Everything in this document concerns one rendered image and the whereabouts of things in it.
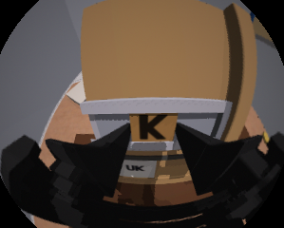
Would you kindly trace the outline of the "tan wooden board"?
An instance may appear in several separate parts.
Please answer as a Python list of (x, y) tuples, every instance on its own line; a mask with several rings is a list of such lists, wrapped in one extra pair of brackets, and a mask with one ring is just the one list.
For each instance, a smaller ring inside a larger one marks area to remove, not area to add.
[[(96, 140), (130, 123), (130, 114), (179, 113), (177, 122), (223, 142), (243, 132), (256, 88), (251, 14), (199, 0), (104, 0), (82, 10), (81, 69)], [(96, 140), (91, 140), (96, 141)], [(152, 185), (191, 181), (173, 141), (130, 142), (124, 160), (157, 161)]]

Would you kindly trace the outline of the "white flat rectangular slab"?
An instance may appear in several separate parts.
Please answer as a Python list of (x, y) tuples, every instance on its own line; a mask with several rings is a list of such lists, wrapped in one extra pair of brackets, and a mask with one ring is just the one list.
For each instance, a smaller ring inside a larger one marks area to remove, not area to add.
[(66, 95), (68, 95), (68, 98), (76, 104), (87, 102), (87, 99), (85, 98), (84, 80), (71, 88), (70, 91), (66, 93)]

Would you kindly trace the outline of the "tan letter tile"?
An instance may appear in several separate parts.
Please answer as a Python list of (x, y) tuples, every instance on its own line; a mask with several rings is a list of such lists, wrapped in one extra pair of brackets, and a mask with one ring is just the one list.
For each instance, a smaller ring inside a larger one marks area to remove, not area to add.
[(179, 113), (130, 114), (133, 142), (173, 141)]

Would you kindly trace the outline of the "yellow flat disc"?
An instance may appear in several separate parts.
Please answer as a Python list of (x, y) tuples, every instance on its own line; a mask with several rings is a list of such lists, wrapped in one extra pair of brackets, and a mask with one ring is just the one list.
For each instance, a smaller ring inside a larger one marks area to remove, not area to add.
[(263, 140), (262, 141), (264, 141), (263, 143), (269, 142), (270, 138), (268, 138), (267, 133), (262, 133), (262, 134), (263, 134)]

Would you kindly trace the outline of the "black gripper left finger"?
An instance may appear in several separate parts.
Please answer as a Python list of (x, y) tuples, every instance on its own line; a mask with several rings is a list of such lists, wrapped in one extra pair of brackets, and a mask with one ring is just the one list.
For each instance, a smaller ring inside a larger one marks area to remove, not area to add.
[(114, 198), (130, 136), (131, 124), (127, 123), (89, 144), (47, 138), (46, 145), (55, 160), (82, 168), (97, 187), (104, 191), (104, 197)]

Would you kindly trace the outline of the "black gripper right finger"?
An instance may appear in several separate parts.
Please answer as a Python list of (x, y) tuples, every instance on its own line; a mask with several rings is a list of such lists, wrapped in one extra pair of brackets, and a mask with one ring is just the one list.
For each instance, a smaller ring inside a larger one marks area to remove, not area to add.
[(223, 142), (180, 122), (177, 122), (176, 136), (198, 196), (210, 193), (210, 186), (225, 175), (237, 157), (251, 152), (263, 140), (263, 134), (258, 134), (240, 141)]

